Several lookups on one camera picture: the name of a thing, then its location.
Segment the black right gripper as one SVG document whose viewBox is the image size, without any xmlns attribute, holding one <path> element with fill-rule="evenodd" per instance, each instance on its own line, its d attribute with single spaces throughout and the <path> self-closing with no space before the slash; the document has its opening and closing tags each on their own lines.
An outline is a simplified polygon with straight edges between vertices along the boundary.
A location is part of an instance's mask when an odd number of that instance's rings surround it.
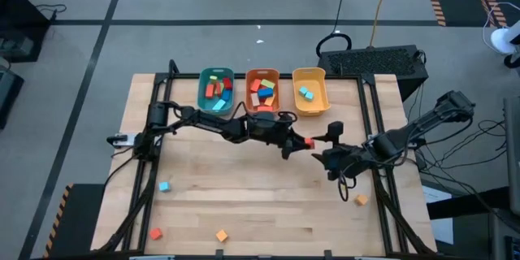
<svg viewBox="0 0 520 260">
<path fill-rule="evenodd" d="M 315 136 L 315 141 L 333 142 L 335 138 L 329 135 Z M 364 157 L 366 151 L 363 148 L 352 147 L 334 147 L 326 149 L 324 154 L 312 154 L 314 158 L 319 160 L 327 170 L 327 178 L 336 180 L 341 175 L 353 179 L 357 175 L 368 169 L 367 158 Z"/>
</svg>

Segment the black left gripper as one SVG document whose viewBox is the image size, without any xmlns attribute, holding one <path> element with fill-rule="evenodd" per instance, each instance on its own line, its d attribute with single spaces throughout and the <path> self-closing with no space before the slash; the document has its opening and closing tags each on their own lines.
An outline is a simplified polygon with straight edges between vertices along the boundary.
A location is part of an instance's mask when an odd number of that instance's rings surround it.
<svg viewBox="0 0 520 260">
<path fill-rule="evenodd" d="M 282 158 L 287 160 L 293 151 L 292 146 L 306 143 L 306 139 L 292 129 L 296 121 L 293 112 L 257 112 L 249 117 L 249 138 L 283 146 Z"/>
</svg>

